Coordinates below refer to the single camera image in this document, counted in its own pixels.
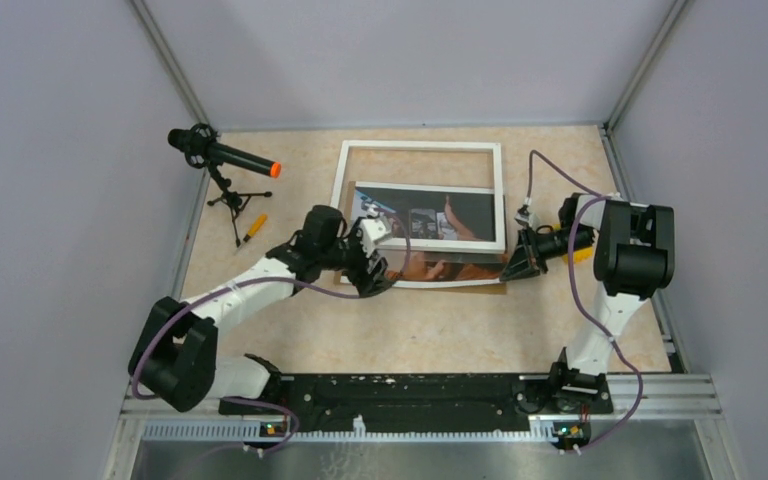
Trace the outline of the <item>white wooden picture frame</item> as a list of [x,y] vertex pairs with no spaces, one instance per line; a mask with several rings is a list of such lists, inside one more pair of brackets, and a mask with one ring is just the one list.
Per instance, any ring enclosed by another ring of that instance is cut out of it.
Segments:
[[[492,185],[489,188],[419,185],[388,182],[356,181],[349,194],[343,194],[343,182],[349,157],[356,151],[396,151],[432,153],[487,153],[491,156]],[[367,202],[382,208],[387,213],[406,213],[412,210],[442,210],[446,194],[466,197],[478,201],[479,212],[489,220],[490,235],[484,240],[458,240],[456,236],[444,234],[442,229],[431,238],[413,238],[411,248],[432,252],[469,252],[478,254],[502,254],[507,247],[506,223],[504,220],[504,179],[502,146],[492,142],[463,141],[399,141],[399,140],[345,140],[340,149],[335,179],[330,197],[332,207],[341,207],[343,200],[348,206],[357,203],[356,193],[367,194]]]

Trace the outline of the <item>yellow screwdriver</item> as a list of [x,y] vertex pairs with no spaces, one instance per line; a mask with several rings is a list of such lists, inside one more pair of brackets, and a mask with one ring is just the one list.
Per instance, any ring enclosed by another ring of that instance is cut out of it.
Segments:
[[243,237],[237,241],[237,247],[241,248],[244,244],[250,242],[251,239],[261,230],[261,228],[263,227],[263,225],[266,223],[267,220],[268,220],[267,214],[259,215],[251,224],[251,226],[243,235]]

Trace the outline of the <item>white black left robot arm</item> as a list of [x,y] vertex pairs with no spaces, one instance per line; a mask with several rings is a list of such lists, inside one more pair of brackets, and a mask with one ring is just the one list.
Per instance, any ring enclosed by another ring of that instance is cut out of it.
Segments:
[[131,394],[188,412],[210,393],[222,336],[267,307],[304,290],[335,298],[378,296],[398,281],[379,247],[403,223],[372,206],[348,222],[314,206],[303,226],[252,267],[194,297],[165,296],[151,307],[128,363]]

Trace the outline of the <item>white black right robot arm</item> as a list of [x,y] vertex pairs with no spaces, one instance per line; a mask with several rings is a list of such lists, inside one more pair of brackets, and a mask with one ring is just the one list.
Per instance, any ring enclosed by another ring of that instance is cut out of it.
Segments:
[[586,324],[563,348],[546,385],[549,404],[572,412],[606,394],[606,374],[619,336],[633,315],[671,282],[675,211],[617,197],[575,193],[559,210],[560,226],[540,232],[524,223],[500,275],[503,282],[547,273],[547,262],[591,247],[597,290]]

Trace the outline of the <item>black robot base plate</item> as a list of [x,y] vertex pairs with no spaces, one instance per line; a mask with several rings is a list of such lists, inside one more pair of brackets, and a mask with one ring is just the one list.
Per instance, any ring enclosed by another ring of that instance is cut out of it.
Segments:
[[346,432],[356,418],[371,433],[525,432],[530,416],[610,414],[611,395],[563,391],[545,375],[289,374],[262,403],[295,413],[300,432]]

